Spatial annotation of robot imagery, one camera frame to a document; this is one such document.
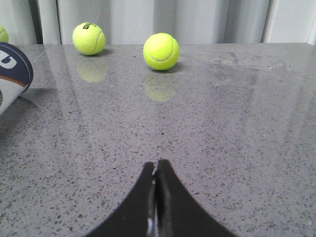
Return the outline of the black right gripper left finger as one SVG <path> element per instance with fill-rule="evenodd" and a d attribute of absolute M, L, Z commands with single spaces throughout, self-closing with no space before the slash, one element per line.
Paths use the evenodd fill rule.
<path fill-rule="evenodd" d="M 88 237 L 153 237 L 155 235 L 155 165 L 144 164 L 132 190 L 118 208 Z"/>

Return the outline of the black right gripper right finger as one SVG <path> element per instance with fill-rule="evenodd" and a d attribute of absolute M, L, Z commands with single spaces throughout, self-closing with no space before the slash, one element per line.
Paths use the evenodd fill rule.
<path fill-rule="evenodd" d="M 160 237 L 234 237 L 196 202 L 171 163 L 162 159 L 157 172 L 158 234 Z"/>

